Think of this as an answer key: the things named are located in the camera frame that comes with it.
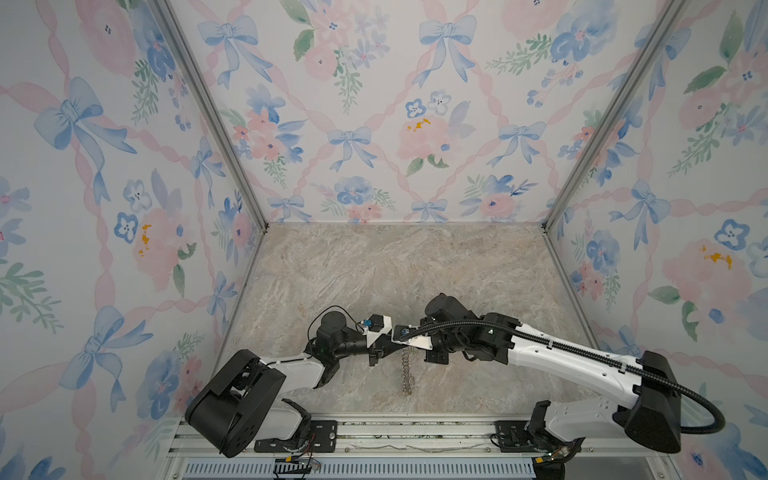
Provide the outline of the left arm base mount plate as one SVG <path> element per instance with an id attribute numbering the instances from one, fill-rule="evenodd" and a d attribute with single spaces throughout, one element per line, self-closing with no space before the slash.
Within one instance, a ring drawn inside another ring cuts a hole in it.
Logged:
<path id="1" fill-rule="evenodd" d="M 256 453 L 302 454 L 310 450 L 333 453 L 337 420 L 315 419 L 298 403 L 283 398 L 267 414 L 254 438 Z"/>

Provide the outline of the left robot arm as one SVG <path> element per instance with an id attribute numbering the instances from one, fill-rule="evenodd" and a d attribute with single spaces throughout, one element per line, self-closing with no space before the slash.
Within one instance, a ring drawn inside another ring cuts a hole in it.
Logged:
<path id="1" fill-rule="evenodd" d="M 388 316 L 374 314 L 356 322 L 344 308 L 331 306 L 312 323 L 318 328 L 297 355 L 269 359 L 248 349 L 237 351 L 193 397 L 185 422 L 227 458 L 250 444 L 308 450 L 312 415 L 287 395 L 327 385 L 343 359 L 364 356 L 374 366 L 406 347 L 393 341 Z"/>

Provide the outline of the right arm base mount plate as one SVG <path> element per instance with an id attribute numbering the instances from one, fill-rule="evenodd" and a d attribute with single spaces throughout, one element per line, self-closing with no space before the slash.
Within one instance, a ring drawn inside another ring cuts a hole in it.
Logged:
<path id="1" fill-rule="evenodd" d="M 537 464 L 563 464 L 582 450 L 584 437 L 570 441 L 556 438 L 546 428 L 545 416 L 552 402 L 535 404 L 529 420 L 498 420 L 489 436 L 491 443 L 502 453 L 538 453 Z"/>

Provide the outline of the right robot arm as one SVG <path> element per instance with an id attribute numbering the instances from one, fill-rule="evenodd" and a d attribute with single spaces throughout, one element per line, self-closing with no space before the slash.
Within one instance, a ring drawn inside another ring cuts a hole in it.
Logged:
<path id="1" fill-rule="evenodd" d="M 421 349 L 437 363 L 460 352 L 470 361 L 531 368 L 595 392 L 583 401 L 536 403 L 527 432 L 547 449 L 571 448 L 589 437 L 628 438 L 667 454 L 682 449 L 682 395 L 660 354 L 635 357 L 591 349 L 508 315 L 477 316 L 445 294 L 430 301 L 416 325 L 391 319 L 383 324 L 393 343 Z"/>

